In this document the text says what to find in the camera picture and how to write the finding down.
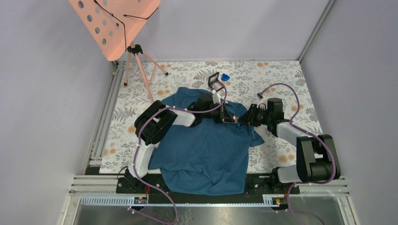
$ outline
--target music stand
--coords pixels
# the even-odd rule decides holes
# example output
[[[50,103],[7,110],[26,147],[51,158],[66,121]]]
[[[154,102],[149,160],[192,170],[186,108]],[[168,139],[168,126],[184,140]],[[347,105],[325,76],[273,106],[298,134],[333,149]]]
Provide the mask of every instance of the music stand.
[[[144,81],[149,96],[154,101],[150,89],[156,67],[168,75],[151,56],[142,50],[140,45],[135,45],[133,40],[145,25],[147,19],[157,10],[160,0],[69,0],[74,10],[91,33],[102,53],[108,61],[120,58],[126,50],[127,57],[124,85],[127,86],[130,58],[133,53],[141,79]],[[152,76],[148,82],[138,53],[144,54],[154,63]]]

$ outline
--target floral tablecloth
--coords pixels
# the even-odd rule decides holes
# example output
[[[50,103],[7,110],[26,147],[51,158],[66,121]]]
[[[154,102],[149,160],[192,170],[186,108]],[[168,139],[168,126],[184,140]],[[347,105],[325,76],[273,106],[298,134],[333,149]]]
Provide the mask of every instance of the floral tablecloth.
[[[284,82],[291,85],[300,99],[300,112],[295,124],[307,130],[320,133],[314,105],[298,61],[211,61],[211,62],[167,62],[160,63],[169,76],[159,69],[155,72],[151,89],[155,100],[162,100],[176,92],[178,87],[205,89],[207,79],[215,72],[227,74],[230,79],[223,82],[228,91],[227,100],[242,103],[249,108],[257,100],[256,93],[272,83]],[[143,63],[149,77],[153,64]],[[130,68],[139,74],[136,63]],[[284,102],[285,117],[290,118],[297,109],[293,93],[284,86],[275,86],[265,93],[264,98],[281,98]],[[120,86],[100,173],[118,173],[133,160],[138,139],[134,134],[134,121],[148,107],[151,101],[141,78],[129,74],[129,83]],[[251,147],[249,151],[248,173],[268,173],[276,166],[295,164],[296,148],[287,141],[275,138],[266,126],[255,128],[265,143]]]

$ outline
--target glass surface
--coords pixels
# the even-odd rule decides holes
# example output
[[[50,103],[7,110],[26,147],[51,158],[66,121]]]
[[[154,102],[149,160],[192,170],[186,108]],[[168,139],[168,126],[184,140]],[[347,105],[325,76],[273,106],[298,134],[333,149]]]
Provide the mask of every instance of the glass surface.
[[[344,224],[340,208],[333,197],[291,197],[293,209],[308,210],[318,215],[325,224]],[[145,207],[141,210],[161,220],[173,221],[172,207]],[[178,225],[296,225],[300,224],[290,212],[275,213],[266,207],[178,207]],[[307,225],[320,225],[312,215],[296,212]],[[76,225],[159,225],[127,207],[81,205]]]

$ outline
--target blue t-shirt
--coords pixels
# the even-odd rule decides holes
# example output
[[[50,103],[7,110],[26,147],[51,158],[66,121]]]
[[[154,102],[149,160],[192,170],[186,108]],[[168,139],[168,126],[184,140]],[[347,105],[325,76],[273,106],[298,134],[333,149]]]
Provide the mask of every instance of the blue t-shirt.
[[[162,102],[186,108],[206,90],[179,88]],[[247,109],[228,102],[231,115],[241,117]],[[243,193],[249,161],[249,147],[263,144],[254,127],[216,124],[203,119],[196,127],[171,126],[154,150],[149,169],[160,168],[171,191],[197,195],[232,195]]]

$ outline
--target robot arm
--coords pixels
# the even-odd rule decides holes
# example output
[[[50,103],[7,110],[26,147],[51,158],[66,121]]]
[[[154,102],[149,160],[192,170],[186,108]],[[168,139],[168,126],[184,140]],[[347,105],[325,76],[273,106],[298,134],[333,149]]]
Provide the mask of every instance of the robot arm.
[[[333,172],[332,162],[327,151],[314,137],[298,130],[284,118],[283,102],[279,98],[267,100],[267,109],[262,109],[252,104],[247,113],[239,121],[251,126],[266,125],[267,130],[274,136],[287,140],[297,149],[296,165],[277,167],[271,176],[280,183],[317,182],[330,178]],[[330,135],[318,135],[325,142],[336,163],[335,179],[340,177],[340,166],[337,159],[336,148]],[[315,158],[315,153],[322,158]]]
[[[220,93],[222,88],[213,90],[214,82],[218,81],[218,73],[209,78],[208,84],[212,89],[213,95],[203,94],[196,102],[187,107],[187,111],[165,110],[151,120],[143,129],[141,134],[145,146],[141,146],[138,152],[136,169],[139,177],[148,173],[148,164],[155,145],[161,141],[172,125],[194,127],[202,122],[203,118],[212,118],[216,123],[236,123],[238,117],[231,116],[225,105],[207,113],[195,113],[214,109],[221,104]],[[142,115],[140,115],[135,127],[136,135],[143,124],[146,123],[156,112],[167,107],[161,101],[155,101]],[[314,137],[293,127],[289,120],[284,118],[283,102],[279,98],[267,100],[267,109],[262,109],[256,104],[252,104],[245,115],[238,120],[242,124],[249,126],[266,125],[267,130],[274,136],[287,140],[297,148],[296,165],[287,167],[277,167],[272,170],[270,179],[275,185],[292,182],[316,182],[327,180],[332,175],[332,163],[326,150]],[[336,149],[330,135],[318,136],[326,143],[330,149],[336,163],[336,175],[334,179],[340,177],[340,166],[337,160]],[[322,158],[315,158],[315,153],[322,155]]]

